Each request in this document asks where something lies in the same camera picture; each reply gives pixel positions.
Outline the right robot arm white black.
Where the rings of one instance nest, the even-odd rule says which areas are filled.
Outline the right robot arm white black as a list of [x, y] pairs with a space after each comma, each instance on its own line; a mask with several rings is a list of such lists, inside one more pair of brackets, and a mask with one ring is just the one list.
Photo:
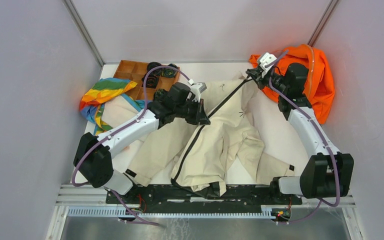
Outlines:
[[342, 153], [319, 124], [304, 93], [309, 69], [300, 63], [291, 63], [283, 75], [260, 66], [245, 73], [259, 89], [268, 87], [278, 93], [279, 111], [296, 131], [308, 155], [301, 175], [273, 179], [275, 187], [269, 189], [269, 199], [282, 204], [289, 195], [297, 195], [338, 206], [349, 192], [354, 159], [349, 153]]

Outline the beige zip jacket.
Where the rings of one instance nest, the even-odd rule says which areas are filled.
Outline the beige zip jacket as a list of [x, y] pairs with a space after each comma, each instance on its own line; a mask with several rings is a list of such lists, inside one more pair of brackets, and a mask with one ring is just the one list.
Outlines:
[[269, 185], [275, 177], [293, 176], [295, 169], [265, 152], [249, 103], [259, 89], [242, 79], [207, 83], [202, 97], [210, 124], [195, 126], [176, 118], [141, 137], [113, 159], [129, 181], [148, 186], [169, 163], [173, 185], [203, 198], [226, 193], [231, 166], [239, 160], [252, 181]]

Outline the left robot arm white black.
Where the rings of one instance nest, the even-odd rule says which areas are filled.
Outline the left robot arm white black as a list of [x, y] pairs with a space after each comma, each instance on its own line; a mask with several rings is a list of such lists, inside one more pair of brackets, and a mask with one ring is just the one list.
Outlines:
[[80, 138], [73, 160], [71, 183], [75, 187], [83, 186], [84, 183], [76, 182], [76, 175], [81, 174], [86, 180], [85, 184], [114, 190], [124, 203], [134, 202], [138, 191], [125, 173], [113, 168], [113, 157], [131, 143], [172, 123], [176, 118], [182, 118], [190, 125], [209, 125], [211, 122], [201, 97], [206, 89], [203, 82], [176, 82], [168, 91], [163, 89], [156, 92], [153, 100], [129, 121], [99, 135], [85, 133]]

